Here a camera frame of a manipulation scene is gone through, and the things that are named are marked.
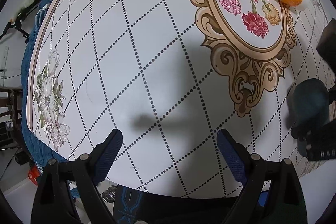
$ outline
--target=blue gripper pad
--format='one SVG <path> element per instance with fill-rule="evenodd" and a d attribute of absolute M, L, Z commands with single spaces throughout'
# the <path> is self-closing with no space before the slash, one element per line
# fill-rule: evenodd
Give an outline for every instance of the blue gripper pad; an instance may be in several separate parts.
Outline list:
<path fill-rule="evenodd" d="M 98 158 L 95 164 L 94 177 L 93 177 L 94 185 L 97 186 L 99 182 L 102 182 L 105 180 L 108 172 L 111 169 L 112 163 L 114 162 L 122 146 L 122 143 L 123 143 L 123 135 L 120 130 L 116 130 L 114 137 L 109 140 L 109 143 L 107 144 L 103 154 Z"/>
<path fill-rule="evenodd" d="M 229 139 L 230 141 L 235 142 L 226 129 L 222 129 L 217 133 L 217 145 L 227 163 L 227 166 L 229 167 L 235 180 L 245 185 L 247 182 L 245 165 L 238 156 L 238 153 L 232 147 Z"/>

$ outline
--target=white tablecloth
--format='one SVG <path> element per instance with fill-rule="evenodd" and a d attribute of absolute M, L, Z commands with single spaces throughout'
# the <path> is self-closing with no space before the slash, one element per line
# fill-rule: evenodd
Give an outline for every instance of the white tablecloth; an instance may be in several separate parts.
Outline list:
<path fill-rule="evenodd" d="M 303 12 L 277 0 L 54 0 L 31 61 L 28 126 L 69 160 L 118 128 L 108 179 L 150 193 L 238 195 L 221 128 L 302 176 L 320 162 L 298 154 L 288 100 L 305 79 L 333 85 L 316 52 L 326 24 L 319 0 Z"/>

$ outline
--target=red carnation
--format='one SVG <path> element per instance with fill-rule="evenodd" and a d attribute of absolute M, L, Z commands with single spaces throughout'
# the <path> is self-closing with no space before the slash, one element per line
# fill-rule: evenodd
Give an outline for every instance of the red carnation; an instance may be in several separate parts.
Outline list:
<path fill-rule="evenodd" d="M 269 29 L 262 16 L 249 12 L 248 15 L 243 14 L 242 18 L 248 31 L 264 39 L 265 35 L 269 32 Z"/>

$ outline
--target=dotted grid pattern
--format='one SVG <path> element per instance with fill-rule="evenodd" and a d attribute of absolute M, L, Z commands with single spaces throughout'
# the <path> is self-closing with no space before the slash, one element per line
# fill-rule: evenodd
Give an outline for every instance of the dotted grid pattern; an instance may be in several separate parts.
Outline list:
<path fill-rule="evenodd" d="M 39 59 L 43 68 L 50 48 L 60 54 L 56 73 L 64 81 L 64 122 L 71 128 L 68 145 L 58 149 L 61 155 L 72 160 L 89 153 L 119 128 L 124 143 L 110 180 L 151 193 L 227 197 L 238 195 L 241 186 L 217 149 L 216 133 L 226 128 L 250 153 L 273 161 L 289 157 L 300 174 L 305 159 L 288 137 L 287 99 L 309 77 L 327 87 L 333 83 L 334 75 L 315 49 L 327 23 L 323 12 L 313 4 L 297 15 L 293 11 L 297 46 L 285 78 L 274 92 L 264 92 L 249 115 L 238 118 L 227 78 L 213 71 L 210 52 L 200 46 L 204 36 L 194 24 L 196 9 L 189 0 L 60 1 Z M 185 83 L 179 87 L 174 77 L 181 75 Z M 53 147 L 40 132 L 35 109 L 34 134 Z M 123 117 L 134 110 L 141 115 Z M 193 143 L 183 141 L 187 133 Z"/>

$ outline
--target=floral print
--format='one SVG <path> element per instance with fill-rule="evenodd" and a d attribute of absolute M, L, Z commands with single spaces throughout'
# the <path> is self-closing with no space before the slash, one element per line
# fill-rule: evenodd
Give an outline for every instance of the floral print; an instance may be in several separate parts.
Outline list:
<path fill-rule="evenodd" d="M 323 11 L 323 8 L 322 8 L 320 0 L 311 0 L 311 2 L 313 3 L 313 6 L 316 9 L 319 9 L 320 11 Z"/>
<path fill-rule="evenodd" d="M 43 79 L 41 87 L 41 96 L 40 96 L 40 106 L 43 113 L 44 122 L 49 124 L 55 123 L 55 95 L 52 92 L 53 89 L 53 79 L 46 77 Z"/>
<path fill-rule="evenodd" d="M 239 0 L 218 0 L 222 7 L 229 13 L 236 15 L 241 14 L 241 4 Z M 252 11 L 248 14 L 243 14 L 241 16 L 243 24 L 246 26 L 247 30 L 252 34 L 261 37 L 262 39 L 268 34 L 269 29 L 265 18 L 260 16 L 257 12 L 257 3 L 259 1 L 263 2 L 262 10 L 265 14 L 265 18 L 270 22 L 272 26 L 279 25 L 281 22 L 279 11 L 271 3 L 267 3 L 267 0 L 251 0 Z"/>
<path fill-rule="evenodd" d="M 268 3 L 268 9 L 265 5 L 263 5 L 262 10 L 265 13 L 265 18 L 270 22 L 272 26 L 279 25 L 279 22 L 281 20 L 277 8 L 275 8 L 271 3 Z"/>
<path fill-rule="evenodd" d="M 34 92 L 34 101 L 38 104 L 41 128 L 44 128 L 47 138 L 51 137 L 57 151 L 64 145 L 70 133 L 70 127 L 64 124 L 62 95 L 63 81 L 58 85 L 56 69 L 59 65 L 60 55 L 53 48 L 48 55 L 48 61 L 42 74 L 37 76 L 37 90 Z"/>
<path fill-rule="evenodd" d="M 241 12 L 242 7 L 238 0 L 219 0 L 219 3 L 225 10 L 234 14 L 235 16 Z"/>
<path fill-rule="evenodd" d="M 269 32 L 265 19 L 262 16 L 251 12 L 249 12 L 248 15 L 243 14 L 242 17 L 247 30 L 264 39 L 265 35 Z"/>
<path fill-rule="evenodd" d="M 59 64 L 60 56 L 56 50 L 53 48 L 48 56 L 48 76 L 52 76 L 55 73 L 55 70 Z"/>

